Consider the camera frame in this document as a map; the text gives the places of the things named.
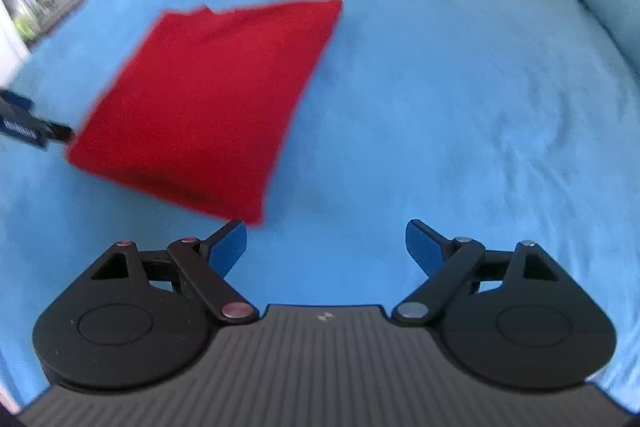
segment bed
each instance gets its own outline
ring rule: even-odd
[[[79,126],[163,9],[269,1],[92,0],[12,89]],[[410,219],[494,249],[535,239],[612,319],[595,378],[639,410],[640,78],[609,34],[580,0],[343,1],[228,281],[262,309],[389,309],[424,279]],[[33,323],[95,257],[222,222],[79,172],[60,147],[0,148],[0,378],[25,404],[46,386]]]

